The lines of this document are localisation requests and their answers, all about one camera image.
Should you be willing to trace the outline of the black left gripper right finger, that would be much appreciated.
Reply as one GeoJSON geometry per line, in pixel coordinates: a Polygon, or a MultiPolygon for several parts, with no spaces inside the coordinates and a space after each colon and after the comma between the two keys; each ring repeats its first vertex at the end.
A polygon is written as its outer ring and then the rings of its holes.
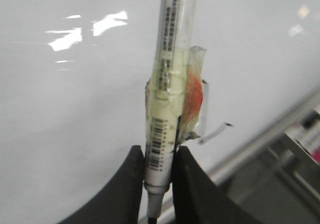
{"type": "Polygon", "coordinates": [[[172,164],[172,196],[177,224],[259,224],[235,204],[181,146],[172,164]]]}

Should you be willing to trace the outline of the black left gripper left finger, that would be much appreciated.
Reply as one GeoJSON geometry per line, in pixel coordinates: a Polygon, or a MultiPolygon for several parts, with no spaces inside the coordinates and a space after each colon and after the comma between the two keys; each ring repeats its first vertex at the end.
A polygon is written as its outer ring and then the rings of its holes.
{"type": "Polygon", "coordinates": [[[61,224],[136,224],[142,198],[144,156],[133,145],[109,182],[61,224]]]}

